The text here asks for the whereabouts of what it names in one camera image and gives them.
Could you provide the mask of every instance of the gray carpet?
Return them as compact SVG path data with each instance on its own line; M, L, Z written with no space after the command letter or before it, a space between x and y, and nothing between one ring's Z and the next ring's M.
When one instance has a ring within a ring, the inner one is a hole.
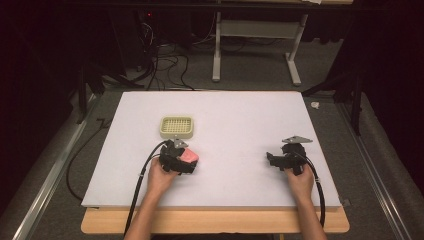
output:
M241 51L223 52L221 82L219 83L211 82L211 49L180 49L178 53L189 56L189 67L184 75L184 80L195 89L303 91L325 79L339 46L339 43L301 44L296 56L296 64L303 82L301 87L291 85L287 66L282 61L282 53L290 49L287 41L272 45L248 45ZM237 45L228 45L226 48L228 50L237 49ZM177 68L173 68L169 72L169 76L174 82L179 81L179 77L184 71L183 63L184 58L179 58ZM157 74L160 80L153 81L152 90L163 90L164 85L167 89L180 88L167 79L168 73L164 69L169 61L161 61L160 64L162 68L159 68L160 71ZM108 86L108 90L100 97L97 106L87 119L87 126L71 156L75 155L87 139L99 129L101 124L98 121L99 118L113 118L123 90ZM354 138L350 134L349 126L346 125L340 114L340 106L333 103L331 92L321 92L320 94L305 98L305 103L340 197L350 203L345 207L350 230L344 234L330 234L329 239L397 239L366 174L366 168ZM319 101L320 108L311 108L311 101ZM66 144L66 139L75 130L76 117L77 111L52 140L2 216L0 239L13 238L43 180L63 149L63 145ZM411 239L422 239L424 217L421 213L424 212L424 200L397 158L366 98L362 103L360 127L361 138L366 144L381 178L387 183L387 189L397 204L400 215L405 220ZM69 175L70 183L79 196L83 196L88 187L106 135L107 129L101 130L78 152L72 163ZM119 235L83 234L80 226L85 209L79 204L80 201L73 197L68 190L63 176L31 239L122 239L122 236ZM300 239L299 234L287 234L285 237L286 239Z

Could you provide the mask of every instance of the white board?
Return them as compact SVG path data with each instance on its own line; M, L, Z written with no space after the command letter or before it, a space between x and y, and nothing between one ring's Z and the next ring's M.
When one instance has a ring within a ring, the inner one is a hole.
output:
M266 152L281 156L282 139L294 135L313 140L302 145L321 178L326 206L340 206L301 94L234 91L124 93L83 206L131 205L147 157L164 140L159 127L168 115L193 118L194 135L185 142L199 155L199 163L193 174L177 176L160 206L295 206L286 175L266 158ZM138 205L147 181L145 177ZM316 186L312 196L319 206Z

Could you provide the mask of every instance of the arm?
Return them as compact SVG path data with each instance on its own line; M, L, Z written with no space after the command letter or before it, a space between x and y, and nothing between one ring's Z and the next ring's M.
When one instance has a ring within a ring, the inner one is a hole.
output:
M303 239L327 239L312 203L311 192L314 185L312 169L305 164L303 173L298 176L293 174L292 169L285 169L284 172L287 174L290 189L296 200Z
M153 217L156 207L162 195L171 186L177 172L165 172L162 170L159 159L152 159L149 170L147 192L141 202L140 208L134 216L130 227L125 235L125 240L150 239Z

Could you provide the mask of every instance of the table leg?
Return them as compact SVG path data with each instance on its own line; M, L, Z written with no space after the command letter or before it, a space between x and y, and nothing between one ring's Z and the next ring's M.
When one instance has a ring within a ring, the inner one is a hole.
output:
M221 79L221 13L216 13L215 54L213 56L212 81Z
M286 53L286 61L289 67L292 82L295 86L300 86L301 81L299 73L297 72L296 64L294 63L294 57L296 56L297 49L299 48L300 40L302 39L303 31L305 30L306 20L308 19L307 14L303 14L299 23L299 27L296 31L296 36L293 43L293 49L291 53Z

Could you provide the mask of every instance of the pink object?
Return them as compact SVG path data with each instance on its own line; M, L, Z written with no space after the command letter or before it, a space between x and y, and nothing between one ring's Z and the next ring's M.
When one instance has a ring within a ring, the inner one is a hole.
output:
M199 156L188 148L184 148L184 152L183 154L181 154L179 158L181 161L188 162L188 163L199 160Z

